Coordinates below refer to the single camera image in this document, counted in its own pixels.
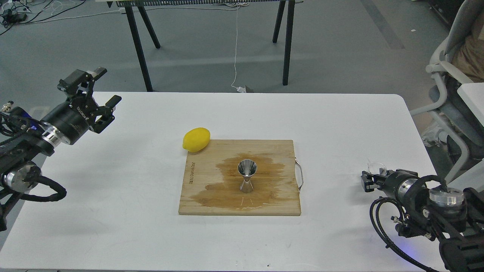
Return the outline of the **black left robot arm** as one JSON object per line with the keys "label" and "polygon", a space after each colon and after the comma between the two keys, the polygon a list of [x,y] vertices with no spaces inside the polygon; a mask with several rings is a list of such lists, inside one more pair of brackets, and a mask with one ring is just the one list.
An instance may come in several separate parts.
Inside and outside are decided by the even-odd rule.
{"label": "black left robot arm", "polygon": [[114,95],[102,106],[92,96],[95,82],[106,72],[102,67],[93,72],[76,70],[60,80],[57,88],[66,101],[39,121],[13,107],[12,100],[2,106],[1,134],[6,139],[1,142],[1,199],[8,200],[1,205],[1,231],[7,230],[7,215],[19,200],[55,202],[66,197],[66,189],[43,176],[33,158],[52,156],[59,144],[73,145],[86,131],[99,134],[114,121],[121,96]]}

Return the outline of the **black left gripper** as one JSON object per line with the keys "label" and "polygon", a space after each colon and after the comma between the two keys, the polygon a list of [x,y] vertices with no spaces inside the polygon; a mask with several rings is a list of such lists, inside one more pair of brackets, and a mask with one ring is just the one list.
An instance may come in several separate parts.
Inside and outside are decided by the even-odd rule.
{"label": "black left gripper", "polygon": [[100,134],[114,121],[115,107],[122,100],[121,96],[114,95],[99,107],[92,98],[95,81],[106,72],[103,67],[93,72],[75,70],[66,79],[59,80],[57,89],[66,94],[66,101],[42,117],[41,123],[58,129],[68,145],[74,145],[86,131]]}

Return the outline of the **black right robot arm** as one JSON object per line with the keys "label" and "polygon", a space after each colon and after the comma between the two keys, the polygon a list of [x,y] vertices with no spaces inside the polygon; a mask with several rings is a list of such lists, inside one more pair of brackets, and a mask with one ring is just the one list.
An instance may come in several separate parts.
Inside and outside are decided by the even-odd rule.
{"label": "black right robot arm", "polygon": [[379,174],[362,172],[366,192],[385,193],[370,206],[370,220],[376,233],[397,255],[427,272],[433,269],[416,261],[400,249],[386,234],[380,222],[384,203],[396,206],[393,216],[399,236],[425,236],[439,241],[439,252],[451,272],[482,272],[484,267],[483,193],[473,188],[448,187],[436,175],[418,177],[416,172],[380,169]]}

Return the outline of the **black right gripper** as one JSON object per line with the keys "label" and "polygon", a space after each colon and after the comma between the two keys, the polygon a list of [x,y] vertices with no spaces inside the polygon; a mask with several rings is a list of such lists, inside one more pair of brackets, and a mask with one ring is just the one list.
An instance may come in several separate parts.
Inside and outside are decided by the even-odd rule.
{"label": "black right gripper", "polygon": [[417,180],[418,173],[407,170],[396,170],[386,176],[385,180],[383,175],[361,172],[361,184],[365,192],[377,189],[394,199],[402,199]]}

